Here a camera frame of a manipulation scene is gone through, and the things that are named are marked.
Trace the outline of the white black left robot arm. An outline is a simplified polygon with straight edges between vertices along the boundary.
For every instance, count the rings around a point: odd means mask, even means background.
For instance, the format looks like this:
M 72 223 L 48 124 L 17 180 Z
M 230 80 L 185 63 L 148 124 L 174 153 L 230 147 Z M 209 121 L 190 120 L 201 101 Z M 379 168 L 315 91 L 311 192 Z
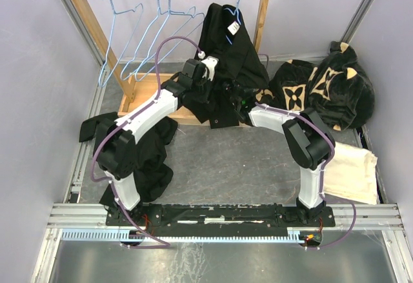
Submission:
M 169 115 L 186 102 L 207 101 L 217 63 L 213 57 L 189 59 L 134 111 L 98 122 L 94 160 L 113 186 L 127 224 L 139 223 L 143 210 L 138 204 L 156 200 L 170 184 L 174 172 L 165 164 L 165 147 L 174 138 L 177 122 Z

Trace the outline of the black shirt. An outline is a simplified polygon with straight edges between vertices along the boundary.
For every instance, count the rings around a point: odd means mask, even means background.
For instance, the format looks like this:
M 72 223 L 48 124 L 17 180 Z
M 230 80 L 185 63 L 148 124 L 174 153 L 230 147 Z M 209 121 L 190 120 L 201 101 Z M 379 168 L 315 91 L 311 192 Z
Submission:
M 79 142 L 92 140 L 96 136 L 97 125 L 103 119 L 115 120 L 117 118 L 116 112 L 109 112 L 83 121 L 79 132 Z M 134 181 L 143 202 L 154 202 L 162 196 L 172 180 L 174 172 L 165 164 L 166 146 L 174 138 L 177 127 L 177 121 L 164 117 L 144 134 L 136 146 Z M 113 202 L 114 194 L 110 186 L 107 186 L 99 203 L 111 206 Z
M 191 99 L 186 103 L 186 108 L 197 120 L 201 123 L 208 121 L 212 129 L 239 126 L 241 122 L 224 96 L 221 87 L 224 81 L 236 81 L 260 91 L 269 86 L 268 72 L 250 39 L 242 13 L 239 11 L 242 25 L 232 36 L 227 28 L 236 18 L 225 8 L 233 10 L 235 7 L 210 4 L 198 42 L 206 56 L 219 59 L 208 101 Z

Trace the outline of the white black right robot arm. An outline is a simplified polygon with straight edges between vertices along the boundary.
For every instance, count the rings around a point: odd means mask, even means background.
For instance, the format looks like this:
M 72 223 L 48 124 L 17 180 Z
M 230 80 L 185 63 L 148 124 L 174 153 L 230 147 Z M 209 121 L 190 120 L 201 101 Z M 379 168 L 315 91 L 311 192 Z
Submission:
M 312 225 L 325 206 L 324 173 L 335 154 L 335 141 L 326 124 L 312 108 L 281 109 L 278 101 L 266 91 L 247 88 L 234 81 L 224 82 L 222 91 L 241 122 L 285 136 L 290 154 L 300 168 L 296 218 L 302 225 Z

